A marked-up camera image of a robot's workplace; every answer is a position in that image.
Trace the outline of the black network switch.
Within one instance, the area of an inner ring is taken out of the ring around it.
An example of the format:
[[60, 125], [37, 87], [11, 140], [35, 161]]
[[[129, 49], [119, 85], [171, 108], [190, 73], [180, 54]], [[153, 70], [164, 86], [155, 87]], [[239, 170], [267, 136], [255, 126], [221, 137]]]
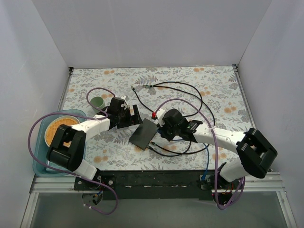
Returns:
[[129, 142], [144, 151], [156, 135], [157, 130], [157, 124], [145, 118], [131, 135]]

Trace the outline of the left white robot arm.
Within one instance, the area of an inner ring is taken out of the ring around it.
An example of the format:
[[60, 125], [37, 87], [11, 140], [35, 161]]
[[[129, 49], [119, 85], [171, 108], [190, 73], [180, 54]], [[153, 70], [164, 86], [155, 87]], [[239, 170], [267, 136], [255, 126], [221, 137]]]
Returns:
[[72, 126], [60, 125], [49, 146], [47, 160], [85, 178], [85, 185], [96, 190], [100, 187], [101, 178], [96, 175], [97, 168], [84, 159], [86, 142], [112, 128], [120, 129], [142, 122], [136, 104], [131, 108], [124, 98], [114, 97], [106, 110], [100, 110], [94, 117]]

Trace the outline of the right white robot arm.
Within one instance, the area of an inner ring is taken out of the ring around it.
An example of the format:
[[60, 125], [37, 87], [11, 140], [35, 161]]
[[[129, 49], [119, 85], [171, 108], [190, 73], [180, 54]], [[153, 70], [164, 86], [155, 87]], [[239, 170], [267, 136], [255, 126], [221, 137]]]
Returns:
[[202, 121], [188, 121], [176, 109], [160, 109], [155, 116], [161, 137], [168, 141], [179, 136], [185, 141], [211, 144], [238, 155], [238, 159], [218, 167], [215, 184], [221, 189], [248, 175], [263, 179], [277, 157], [276, 149], [258, 129], [238, 132], [214, 128]]

